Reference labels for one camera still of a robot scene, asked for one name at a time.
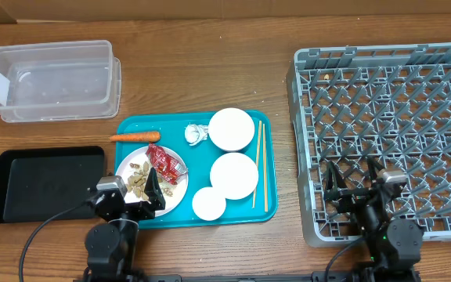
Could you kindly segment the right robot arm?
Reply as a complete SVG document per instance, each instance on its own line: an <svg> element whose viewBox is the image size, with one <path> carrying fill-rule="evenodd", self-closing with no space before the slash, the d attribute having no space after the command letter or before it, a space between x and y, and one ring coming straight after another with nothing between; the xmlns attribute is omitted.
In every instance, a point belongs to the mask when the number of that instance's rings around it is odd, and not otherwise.
<svg viewBox="0 0 451 282"><path fill-rule="evenodd" d="M366 159L371 186L350 190L335 163L327 164L327 183L323 199L333 201L339 214L348 213L362 236L340 250L325 268L325 281L330 268L347 250L364 242L370 261L361 262L347 274L347 281L419 281L414 265L420 261L424 230L409 219L391 219L388 203L401 195L406 173L388 169L375 159Z"/></svg>

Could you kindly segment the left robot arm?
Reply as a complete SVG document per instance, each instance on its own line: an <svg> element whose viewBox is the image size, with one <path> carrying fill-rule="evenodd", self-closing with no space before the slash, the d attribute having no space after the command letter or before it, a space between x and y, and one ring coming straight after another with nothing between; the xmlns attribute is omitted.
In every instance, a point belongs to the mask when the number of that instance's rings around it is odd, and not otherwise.
<svg viewBox="0 0 451 282"><path fill-rule="evenodd" d="M165 209L165 199L150 169L144 192L148 201L127 203L128 189L118 176L102 177L95 194L87 200L95 214L105 221L92 227L85 238L88 268L84 281L148 281L141 269L133 267L139 222L154 219L155 212Z"/></svg>

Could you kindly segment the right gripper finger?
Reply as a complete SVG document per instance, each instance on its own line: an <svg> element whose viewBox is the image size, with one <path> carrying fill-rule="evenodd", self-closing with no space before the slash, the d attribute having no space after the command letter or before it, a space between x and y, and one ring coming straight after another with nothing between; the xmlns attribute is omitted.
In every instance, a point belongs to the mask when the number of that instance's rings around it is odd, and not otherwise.
<svg viewBox="0 0 451 282"><path fill-rule="evenodd" d="M325 191L337 190L337 189L345 189L346 184L338 170L338 167L332 161L327 162L327 171L326 171L326 186Z"/></svg>
<svg viewBox="0 0 451 282"><path fill-rule="evenodd" d="M384 169L384 166L380 164L375 158L368 157L366 159L370 181L372 183L384 183L384 180L379 176L379 172Z"/></svg>

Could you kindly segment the small white cup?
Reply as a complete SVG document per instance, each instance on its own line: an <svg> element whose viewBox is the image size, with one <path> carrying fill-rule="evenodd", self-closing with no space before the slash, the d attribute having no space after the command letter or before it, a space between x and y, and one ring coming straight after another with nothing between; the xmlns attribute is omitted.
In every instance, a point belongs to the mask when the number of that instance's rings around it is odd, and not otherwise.
<svg viewBox="0 0 451 282"><path fill-rule="evenodd" d="M194 194L192 208L198 218L214 221L225 212L226 199L215 188L204 187Z"/></svg>

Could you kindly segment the orange carrot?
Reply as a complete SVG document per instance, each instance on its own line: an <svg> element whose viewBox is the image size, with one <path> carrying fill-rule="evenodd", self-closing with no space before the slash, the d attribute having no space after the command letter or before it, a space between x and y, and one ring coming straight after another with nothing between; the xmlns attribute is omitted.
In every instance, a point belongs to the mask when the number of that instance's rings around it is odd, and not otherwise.
<svg viewBox="0 0 451 282"><path fill-rule="evenodd" d="M110 137L110 141L127 143L155 143L160 139L161 134L158 131L119 134Z"/></svg>

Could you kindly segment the red snack wrapper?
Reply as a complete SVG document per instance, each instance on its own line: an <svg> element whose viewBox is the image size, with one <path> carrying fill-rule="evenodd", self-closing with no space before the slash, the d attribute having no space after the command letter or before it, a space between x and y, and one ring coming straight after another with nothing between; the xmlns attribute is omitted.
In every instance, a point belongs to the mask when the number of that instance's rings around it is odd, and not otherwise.
<svg viewBox="0 0 451 282"><path fill-rule="evenodd" d="M150 143L146 155L158 175L172 185L177 185L187 174L184 164L168 154L162 146Z"/></svg>

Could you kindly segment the white tissue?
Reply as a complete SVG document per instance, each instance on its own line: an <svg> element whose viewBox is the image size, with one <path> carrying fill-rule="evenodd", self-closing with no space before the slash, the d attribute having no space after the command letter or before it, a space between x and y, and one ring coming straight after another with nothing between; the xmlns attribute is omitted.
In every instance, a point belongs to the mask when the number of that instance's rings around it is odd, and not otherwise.
<svg viewBox="0 0 451 282"><path fill-rule="evenodd" d="M207 125L187 125L184 131L186 142L190 146L196 146L201 141L208 138L208 126Z"/></svg>

